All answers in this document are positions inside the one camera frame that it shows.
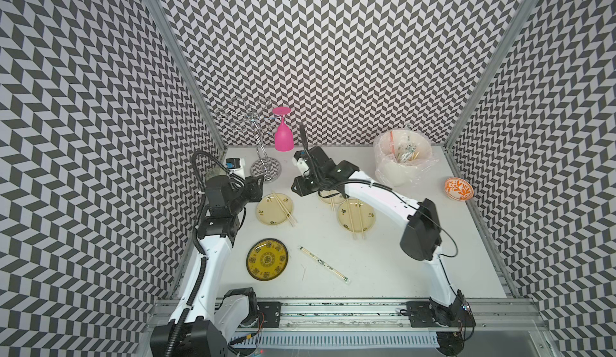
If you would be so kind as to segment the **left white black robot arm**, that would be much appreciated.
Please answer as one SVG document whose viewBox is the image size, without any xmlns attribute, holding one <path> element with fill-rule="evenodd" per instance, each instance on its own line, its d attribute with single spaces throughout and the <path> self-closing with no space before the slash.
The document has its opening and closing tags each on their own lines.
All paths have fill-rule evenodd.
<svg viewBox="0 0 616 357">
<path fill-rule="evenodd" d="M 197 160 L 214 160 L 223 173 L 206 179 Z M 242 177 L 203 150 L 191 156 L 192 169 L 203 199 L 197 211 L 192 244 L 196 250 L 187 285 L 167 324 L 156 327 L 149 341 L 154 356 L 226 356 L 237 354 L 238 328 L 258 325 L 261 315 L 251 287 L 228 291 L 216 305 L 219 284 L 237 234 L 247 215 L 246 206 L 261 200 L 264 177 Z"/>
</svg>

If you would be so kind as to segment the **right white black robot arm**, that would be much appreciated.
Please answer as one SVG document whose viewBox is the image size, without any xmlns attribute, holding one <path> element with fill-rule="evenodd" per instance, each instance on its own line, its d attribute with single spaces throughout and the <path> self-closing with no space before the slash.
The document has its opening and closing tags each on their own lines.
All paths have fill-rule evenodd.
<svg viewBox="0 0 616 357">
<path fill-rule="evenodd" d="M 441 226 L 436 205 L 428 198 L 415 201 L 382 185 L 349 161 L 334 161 L 315 146 L 308 145 L 304 124 L 299 125 L 302 148 L 295 152 L 295 165 L 300 175 L 291 190 L 304 197 L 328 191 L 348 199 L 358 199 L 389 217 L 394 227 L 402 230 L 400 249 L 411 259 L 427 267 L 431 283 L 427 311 L 430 320 L 441 327 L 455 327 L 459 331 L 474 329 L 476 320 L 468 300 L 454 287 L 443 263 Z"/>
</svg>

